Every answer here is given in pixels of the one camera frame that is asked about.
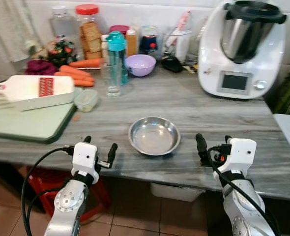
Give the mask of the small clear lidded container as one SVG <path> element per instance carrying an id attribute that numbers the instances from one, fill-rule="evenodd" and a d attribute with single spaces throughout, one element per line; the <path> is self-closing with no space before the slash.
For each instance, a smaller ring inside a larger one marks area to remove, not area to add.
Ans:
<path id="1" fill-rule="evenodd" d="M 91 88 L 84 88 L 76 92 L 74 104 L 80 112 L 91 112 L 99 101 L 98 92 Z"/>

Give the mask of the stainless steel bowl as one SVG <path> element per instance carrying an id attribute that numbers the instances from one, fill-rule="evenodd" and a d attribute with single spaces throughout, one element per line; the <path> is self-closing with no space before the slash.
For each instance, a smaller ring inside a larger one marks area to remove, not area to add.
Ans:
<path id="1" fill-rule="evenodd" d="M 140 154 L 162 156 L 172 153 L 181 142 L 179 129 L 170 120 L 145 117 L 128 130 L 129 142 Z"/>

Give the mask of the white plastic tub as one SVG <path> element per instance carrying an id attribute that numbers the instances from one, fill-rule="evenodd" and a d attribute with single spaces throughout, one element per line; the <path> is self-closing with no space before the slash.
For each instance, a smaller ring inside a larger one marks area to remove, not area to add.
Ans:
<path id="1" fill-rule="evenodd" d="M 206 192 L 206 190 L 203 189 L 169 186 L 158 183 L 150 183 L 150 186 L 152 195 L 156 197 L 179 200 L 183 202 L 194 202 L 200 195 Z"/>

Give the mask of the orange carrot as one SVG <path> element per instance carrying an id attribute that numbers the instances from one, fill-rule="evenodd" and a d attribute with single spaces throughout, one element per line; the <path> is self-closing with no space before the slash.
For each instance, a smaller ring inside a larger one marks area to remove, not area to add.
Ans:
<path id="1" fill-rule="evenodd" d="M 55 76 L 71 76 L 74 80 L 83 80 L 94 82 L 95 79 L 88 72 L 75 69 L 74 67 L 63 65 L 60 66 L 59 70 L 54 73 Z"/>
<path id="2" fill-rule="evenodd" d="M 79 74 L 73 74 L 68 72 L 55 72 L 55 76 L 69 76 L 73 79 L 76 87 L 93 87 L 95 85 L 95 79 L 91 76 L 81 76 Z"/>
<path id="3" fill-rule="evenodd" d="M 75 69 L 100 69 L 102 63 L 104 63 L 104 59 L 98 58 L 98 59 L 73 61 L 69 63 L 69 66 Z"/>

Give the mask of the clear drinking glass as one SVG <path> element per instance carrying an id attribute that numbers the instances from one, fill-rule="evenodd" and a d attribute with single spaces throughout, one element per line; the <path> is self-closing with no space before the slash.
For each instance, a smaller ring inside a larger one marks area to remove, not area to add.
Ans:
<path id="1" fill-rule="evenodd" d="M 121 69 L 118 65 L 104 65 L 105 78 L 107 79 L 106 95 L 111 98 L 120 97 L 121 94 Z"/>

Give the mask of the green cutting board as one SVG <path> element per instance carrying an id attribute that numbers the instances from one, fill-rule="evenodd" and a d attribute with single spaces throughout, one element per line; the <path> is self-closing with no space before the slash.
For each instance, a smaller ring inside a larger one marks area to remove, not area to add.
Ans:
<path id="1" fill-rule="evenodd" d="M 72 103 L 25 112 L 0 107 L 0 139 L 51 144 L 60 138 L 75 112 Z"/>

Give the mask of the red plastic stool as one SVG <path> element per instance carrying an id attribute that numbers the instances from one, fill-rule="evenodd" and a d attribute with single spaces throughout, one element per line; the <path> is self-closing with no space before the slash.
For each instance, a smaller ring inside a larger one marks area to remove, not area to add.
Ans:
<path id="1" fill-rule="evenodd" d="M 37 168 L 28 178 L 28 183 L 31 185 L 35 193 L 40 193 L 44 190 L 62 187 L 71 176 L 72 175 L 67 171 Z M 54 214 L 54 200 L 56 195 L 56 192 L 45 193 L 38 199 L 44 207 L 46 215 L 49 217 Z M 98 180 L 89 191 L 85 200 L 85 211 L 80 220 L 82 222 L 87 222 L 98 214 L 106 212 L 107 209 L 111 208 L 111 206 L 111 196 L 107 191 L 107 187 L 105 187 L 102 180 Z"/>

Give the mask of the green crate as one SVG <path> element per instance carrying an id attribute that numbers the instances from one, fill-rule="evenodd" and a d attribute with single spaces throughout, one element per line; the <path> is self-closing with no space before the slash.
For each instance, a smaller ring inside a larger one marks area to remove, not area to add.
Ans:
<path id="1" fill-rule="evenodd" d="M 265 101 L 273 113 L 290 115 L 290 72 Z"/>

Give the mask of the white mandoline slicer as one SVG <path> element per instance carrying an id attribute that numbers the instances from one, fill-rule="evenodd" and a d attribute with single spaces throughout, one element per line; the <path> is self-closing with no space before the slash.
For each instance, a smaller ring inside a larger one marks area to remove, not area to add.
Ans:
<path id="1" fill-rule="evenodd" d="M 0 83 L 0 102 L 19 112 L 68 104 L 75 97 L 69 76 L 11 76 Z"/>

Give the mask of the purple red cabbage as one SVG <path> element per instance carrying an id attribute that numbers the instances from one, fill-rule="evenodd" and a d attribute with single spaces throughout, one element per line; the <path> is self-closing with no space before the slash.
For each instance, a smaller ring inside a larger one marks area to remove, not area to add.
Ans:
<path id="1" fill-rule="evenodd" d="M 25 74 L 29 76 L 53 76 L 58 69 L 49 61 L 29 60 Z"/>

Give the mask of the white kitchen food processor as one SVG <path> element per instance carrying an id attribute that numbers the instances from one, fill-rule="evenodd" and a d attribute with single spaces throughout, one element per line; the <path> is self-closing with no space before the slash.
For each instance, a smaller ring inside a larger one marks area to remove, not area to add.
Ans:
<path id="1" fill-rule="evenodd" d="M 198 79 L 212 96 L 257 99 L 275 83 L 287 15 L 266 0 L 222 0 L 200 38 Z"/>

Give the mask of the small black object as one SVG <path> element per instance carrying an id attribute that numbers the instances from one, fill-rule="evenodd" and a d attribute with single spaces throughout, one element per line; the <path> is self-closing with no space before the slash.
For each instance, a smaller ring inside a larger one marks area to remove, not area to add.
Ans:
<path id="1" fill-rule="evenodd" d="M 179 73 L 184 70 L 182 63 L 175 56 L 162 56 L 160 62 L 163 69 L 167 71 Z"/>

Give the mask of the dark leafy red vegetables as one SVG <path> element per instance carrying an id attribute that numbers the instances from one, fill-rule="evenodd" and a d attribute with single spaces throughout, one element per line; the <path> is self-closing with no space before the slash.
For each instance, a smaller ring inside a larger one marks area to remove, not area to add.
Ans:
<path id="1" fill-rule="evenodd" d="M 47 45 L 48 56 L 46 60 L 56 67 L 68 65 L 79 61 L 79 54 L 76 51 L 75 43 L 68 40 L 54 40 Z"/>

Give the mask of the purple plastic bowl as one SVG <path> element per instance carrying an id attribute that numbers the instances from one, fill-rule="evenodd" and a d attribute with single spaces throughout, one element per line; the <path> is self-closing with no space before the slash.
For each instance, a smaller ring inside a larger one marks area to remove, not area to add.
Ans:
<path id="1" fill-rule="evenodd" d="M 127 72 L 132 76 L 143 77 L 151 74 L 157 61 L 154 57 L 144 54 L 129 56 L 124 60 Z"/>

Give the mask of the teal water bottle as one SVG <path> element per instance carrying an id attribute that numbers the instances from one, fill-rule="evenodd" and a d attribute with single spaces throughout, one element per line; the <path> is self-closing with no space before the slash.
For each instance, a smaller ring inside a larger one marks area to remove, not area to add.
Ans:
<path id="1" fill-rule="evenodd" d="M 120 73 L 120 85 L 128 82 L 128 74 L 125 68 L 126 40 L 120 31 L 112 31 L 108 34 L 108 60 L 107 65 L 116 66 L 112 72 Z"/>

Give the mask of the red lidded cracker jar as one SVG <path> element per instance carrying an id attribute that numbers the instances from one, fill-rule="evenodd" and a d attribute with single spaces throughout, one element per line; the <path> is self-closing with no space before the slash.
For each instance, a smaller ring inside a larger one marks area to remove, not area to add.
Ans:
<path id="1" fill-rule="evenodd" d="M 85 59 L 102 58 L 102 33 L 97 20 L 99 7 L 96 4 L 81 4 L 75 7 L 75 13 Z"/>

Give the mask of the white utensil holder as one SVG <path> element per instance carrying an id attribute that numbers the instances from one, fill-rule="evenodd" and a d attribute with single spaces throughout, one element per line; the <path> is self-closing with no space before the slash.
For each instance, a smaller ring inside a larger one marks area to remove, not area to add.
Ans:
<path id="1" fill-rule="evenodd" d="M 184 63 L 190 45 L 192 30 L 174 29 L 164 35 L 163 57 L 174 56 L 179 62 Z"/>

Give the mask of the orange sauce bottle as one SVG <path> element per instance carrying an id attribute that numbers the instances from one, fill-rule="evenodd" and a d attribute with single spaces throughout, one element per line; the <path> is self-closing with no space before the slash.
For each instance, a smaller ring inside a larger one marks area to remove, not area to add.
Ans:
<path id="1" fill-rule="evenodd" d="M 128 29 L 126 32 L 126 57 L 133 56 L 138 53 L 138 37 L 136 31 Z"/>

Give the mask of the dark blue jar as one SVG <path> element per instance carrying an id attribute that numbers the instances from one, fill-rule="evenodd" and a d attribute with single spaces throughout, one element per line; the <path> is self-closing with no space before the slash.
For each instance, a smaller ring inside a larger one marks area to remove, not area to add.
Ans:
<path id="1" fill-rule="evenodd" d="M 141 27 L 141 39 L 139 42 L 138 54 L 158 58 L 158 31 L 159 29 L 157 26 Z"/>

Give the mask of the pink lidded container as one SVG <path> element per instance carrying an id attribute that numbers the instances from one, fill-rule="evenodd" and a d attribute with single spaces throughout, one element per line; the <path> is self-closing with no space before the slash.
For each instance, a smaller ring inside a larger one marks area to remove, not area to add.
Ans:
<path id="1" fill-rule="evenodd" d="M 119 31 L 122 33 L 123 38 L 126 38 L 127 31 L 130 30 L 129 26 L 126 25 L 113 25 L 109 27 L 109 32 L 108 34 L 111 34 L 113 31 Z"/>

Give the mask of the clear glass jar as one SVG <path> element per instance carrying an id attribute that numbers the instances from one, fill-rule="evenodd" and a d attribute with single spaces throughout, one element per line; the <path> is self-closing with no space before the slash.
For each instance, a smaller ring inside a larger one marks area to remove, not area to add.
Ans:
<path id="1" fill-rule="evenodd" d="M 77 50 L 80 44 L 79 25 L 74 16 L 68 13 L 65 6 L 52 6 L 52 17 L 49 19 L 53 35 L 60 40 L 69 42 Z"/>

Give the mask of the white hanging towel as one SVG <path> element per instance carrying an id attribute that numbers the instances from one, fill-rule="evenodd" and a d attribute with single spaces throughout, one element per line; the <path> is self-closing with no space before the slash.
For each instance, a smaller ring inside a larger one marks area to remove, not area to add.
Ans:
<path id="1" fill-rule="evenodd" d="M 0 0 L 0 55 L 6 61 L 22 61 L 42 49 L 25 0 Z"/>

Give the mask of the red white handled utensil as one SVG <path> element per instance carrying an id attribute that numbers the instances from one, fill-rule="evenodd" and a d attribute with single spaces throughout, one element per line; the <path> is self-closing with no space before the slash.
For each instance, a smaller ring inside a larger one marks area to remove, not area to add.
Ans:
<path id="1" fill-rule="evenodd" d="M 194 24 L 193 19 L 194 16 L 192 14 L 192 11 L 186 11 L 185 13 L 183 13 L 178 21 L 178 24 L 176 25 L 176 31 L 184 32 L 192 30 Z"/>

